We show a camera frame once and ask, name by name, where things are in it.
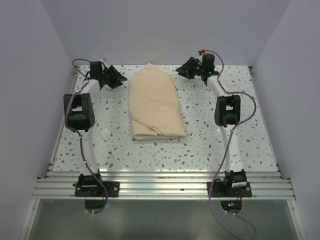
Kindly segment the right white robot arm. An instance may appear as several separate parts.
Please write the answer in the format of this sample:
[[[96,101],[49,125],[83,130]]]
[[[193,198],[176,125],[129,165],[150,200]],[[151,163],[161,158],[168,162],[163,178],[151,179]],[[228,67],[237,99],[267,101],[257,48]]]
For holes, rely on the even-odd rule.
[[[186,63],[176,69],[176,72],[186,78],[200,77],[204,84],[216,96],[214,122],[220,128],[224,141],[225,165],[224,178],[216,180],[213,188],[223,189],[227,196],[235,196],[241,188],[247,185],[247,176],[241,161],[238,137],[234,127],[241,120],[241,97],[228,93],[227,87],[220,81],[222,71],[215,70],[215,53],[201,50],[199,57],[191,57]]]

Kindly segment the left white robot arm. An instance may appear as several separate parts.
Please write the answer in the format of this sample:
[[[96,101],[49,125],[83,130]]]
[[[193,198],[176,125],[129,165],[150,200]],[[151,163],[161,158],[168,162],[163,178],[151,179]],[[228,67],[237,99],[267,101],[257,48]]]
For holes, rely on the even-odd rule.
[[[93,147],[95,96],[104,86],[112,90],[122,86],[127,78],[113,65],[106,65],[104,58],[99,61],[77,58],[72,65],[78,75],[84,77],[77,90],[63,96],[64,126],[78,135],[83,163],[74,186],[79,191],[86,187],[87,192],[96,197],[103,193],[104,184]]]

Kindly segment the beige cloth drape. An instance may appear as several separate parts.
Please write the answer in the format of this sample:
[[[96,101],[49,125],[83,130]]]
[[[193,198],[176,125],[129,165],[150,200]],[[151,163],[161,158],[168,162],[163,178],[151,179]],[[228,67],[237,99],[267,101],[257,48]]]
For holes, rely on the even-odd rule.
[[[187,136],[173,78],[151,63],[128,81],[128,112],[136,141]]]

